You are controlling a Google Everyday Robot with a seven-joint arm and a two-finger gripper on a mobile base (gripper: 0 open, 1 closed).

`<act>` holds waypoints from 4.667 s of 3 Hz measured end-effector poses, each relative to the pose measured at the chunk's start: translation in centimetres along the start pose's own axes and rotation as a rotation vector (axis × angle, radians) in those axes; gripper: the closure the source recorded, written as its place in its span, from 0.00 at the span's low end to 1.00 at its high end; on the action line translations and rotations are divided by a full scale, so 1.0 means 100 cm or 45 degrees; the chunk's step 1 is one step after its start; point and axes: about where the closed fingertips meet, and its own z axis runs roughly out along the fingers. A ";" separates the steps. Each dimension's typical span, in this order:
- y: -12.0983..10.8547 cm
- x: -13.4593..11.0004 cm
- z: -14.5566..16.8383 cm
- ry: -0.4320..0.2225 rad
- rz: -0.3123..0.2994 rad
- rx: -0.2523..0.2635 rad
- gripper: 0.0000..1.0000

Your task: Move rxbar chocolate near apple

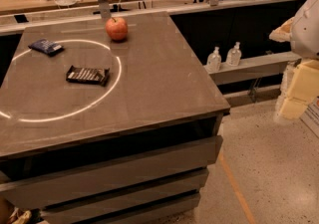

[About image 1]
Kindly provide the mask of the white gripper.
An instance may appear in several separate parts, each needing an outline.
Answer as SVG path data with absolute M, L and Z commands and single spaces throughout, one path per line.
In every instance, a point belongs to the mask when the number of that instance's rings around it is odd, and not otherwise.
M 319 0 L 306 0 L 293 18 L 273 30 L 269 39 L 289 42 L 302 58 L 319 58 Z M 289 63 L 283 74 L 274 120 L 289 122 L 300 118 L 319 96 L 319 61 Z

